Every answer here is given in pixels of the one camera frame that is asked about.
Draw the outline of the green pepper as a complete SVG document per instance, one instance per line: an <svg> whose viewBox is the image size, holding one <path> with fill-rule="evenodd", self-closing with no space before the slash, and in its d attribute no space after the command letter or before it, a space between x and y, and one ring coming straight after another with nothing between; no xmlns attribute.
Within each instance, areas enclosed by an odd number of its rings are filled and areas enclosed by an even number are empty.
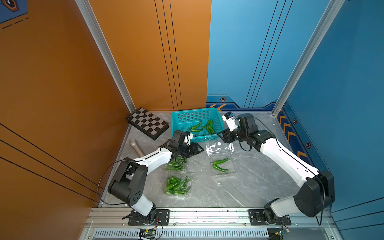
<svg viewBox="0 0 384 240"><path fill-rule="evenodd" d="M204 130L204 128L201 128L201 129L193 129L193 128L191 128L190 129L190 132L191 133L199 133L199 132L201 132L201 131L203 131Z"/></svg>
<svg viewBox="0 0 384 240"><path fill-rule="evenodd" d="M229 161L229 160L230 160L230 158L226 158L226 159L223 159L223 160L214 161L214 165L220 165L220 164L226 163L226 162Z"/></svg>
<svg viewBox="0 0 384 240"><path fill-rule="evenodd" d="M211 135L213 135L213 134L215 134L216 132L215 132L215 130L214 130L214 128L213 128L213 120L210 120L210 121L211 121L210 130L212 131L212 134L211 134Z"/></svg>
<svg viewBox="0 0 384 240"><path fill-rule="evenodd" d="M229 172L230 171L229 169L223 169L216 164L213 164L213 168L220 171L220 172Z"/></svg>
<svg viewBox="0 0 384 240"><path fill-rule="evenodd" d="M204 128L208 131L209 135L212 134L212 131L210 130L211 121L208 120L208 122L204 125Z"/></svg>
<svg viewBox="0 0 384 240"><path fill-rule="evenodd" d="M200 121L197 125L192 126L191 130L196 130L201 124L202 124L202 121Z"/></svg>

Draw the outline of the teal plastic basket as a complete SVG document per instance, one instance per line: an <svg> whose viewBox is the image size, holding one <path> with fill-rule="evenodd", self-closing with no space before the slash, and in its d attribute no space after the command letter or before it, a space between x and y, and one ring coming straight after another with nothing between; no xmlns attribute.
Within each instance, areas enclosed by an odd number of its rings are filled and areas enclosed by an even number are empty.
<svg viewBox="0 0 384 240"><path fill-rule="evenodd" d="M222 117L215 108L178 111L171 114L171 132L190 132L191 142L217 140L218 133L225 129Z"/></svg>

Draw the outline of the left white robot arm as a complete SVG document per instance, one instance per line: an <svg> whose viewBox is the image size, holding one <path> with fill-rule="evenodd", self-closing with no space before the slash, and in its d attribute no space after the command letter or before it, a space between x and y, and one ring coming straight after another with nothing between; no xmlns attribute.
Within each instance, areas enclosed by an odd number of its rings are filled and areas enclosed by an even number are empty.
<svg viewBox="0 0 384 240"><path fill-rule="evenodd" d="M146 225L157 220L156 205L144 195L147 175L177 157L190 158L202 153L204 148L198 143L192 143L192 138L190 132L176 131L171 139L153 153L121 161L110 181L108 193L132 209L129 218L138 218Z"/></svg>

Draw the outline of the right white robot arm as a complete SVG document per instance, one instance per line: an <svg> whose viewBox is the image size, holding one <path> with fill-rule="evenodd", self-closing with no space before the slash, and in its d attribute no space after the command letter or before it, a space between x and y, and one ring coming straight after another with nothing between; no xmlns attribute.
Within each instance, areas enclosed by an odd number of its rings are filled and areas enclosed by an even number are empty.
<svg viewBox="0 0 384 240"><path fill-rule="evenodd" d="M331 172L321 172L301 160L285 148L269 128L259 129L256 124L258 119L251 114L236 117L228 112L222 119L227 128L218 136L223 142L247 143L251 149L278 164L300 188L292 197L277 198L267 203L262 213L263 221L274 225L284 217L297 213L316 217L335 202L335 179Z"/></svg>

